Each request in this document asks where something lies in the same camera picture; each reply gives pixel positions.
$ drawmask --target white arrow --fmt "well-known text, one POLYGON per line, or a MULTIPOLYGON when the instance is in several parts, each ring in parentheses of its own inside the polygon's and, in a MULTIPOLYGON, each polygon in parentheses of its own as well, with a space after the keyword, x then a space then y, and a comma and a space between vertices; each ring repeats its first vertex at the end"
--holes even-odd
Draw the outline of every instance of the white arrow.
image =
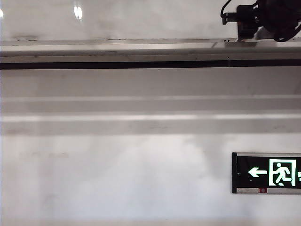
POLYGON ((258 174, 268 174, 266 170, 258 170, 259 167, 254 167, 249 171, 249 174, 251 174, 254 178, 258 178, 258 174))

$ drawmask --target white wall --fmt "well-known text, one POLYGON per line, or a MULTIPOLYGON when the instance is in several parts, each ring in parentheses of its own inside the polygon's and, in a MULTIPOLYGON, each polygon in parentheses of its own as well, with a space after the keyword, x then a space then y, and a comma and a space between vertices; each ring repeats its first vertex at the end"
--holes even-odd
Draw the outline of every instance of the white wall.
POLYGON ((2 225, 300 225, 230 180, 232 152, 301 152, 300 71, 2 71, 2 225))

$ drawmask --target sign housing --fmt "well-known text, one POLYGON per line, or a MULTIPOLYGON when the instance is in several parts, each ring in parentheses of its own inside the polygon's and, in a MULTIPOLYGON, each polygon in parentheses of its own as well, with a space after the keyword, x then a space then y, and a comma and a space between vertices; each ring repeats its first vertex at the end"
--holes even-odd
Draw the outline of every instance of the sign housing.
POLYGON ((301 153, 233 153, 232 192, 301 194, 301 153))

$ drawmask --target black stripe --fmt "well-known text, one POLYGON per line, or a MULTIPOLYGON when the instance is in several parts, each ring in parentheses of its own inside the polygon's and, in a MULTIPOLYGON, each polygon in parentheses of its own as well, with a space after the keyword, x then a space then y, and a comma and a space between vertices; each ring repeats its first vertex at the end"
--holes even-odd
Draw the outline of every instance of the black stripe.
POLYGON ((293 60, 213 60, 213 61, 151 61, 151 62, 46 62, 0 63, 1 70, 15 69, 128 69, 128 68, 205 68, 301 66, 301 59, 293 60))

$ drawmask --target white ceiling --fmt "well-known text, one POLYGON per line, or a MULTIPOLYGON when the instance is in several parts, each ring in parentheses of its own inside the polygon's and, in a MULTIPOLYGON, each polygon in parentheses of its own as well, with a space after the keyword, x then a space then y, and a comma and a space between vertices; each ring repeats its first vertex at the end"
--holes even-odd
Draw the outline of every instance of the white ceiling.
MULTIPOLYGON (((226 0, 2 0, 1 40, 216 39, 236 37, 222 25, 226 0), (82 21, 73 7, 83 10, 82 21)), ((255 0, 233 1, 238 4, 255 0)))

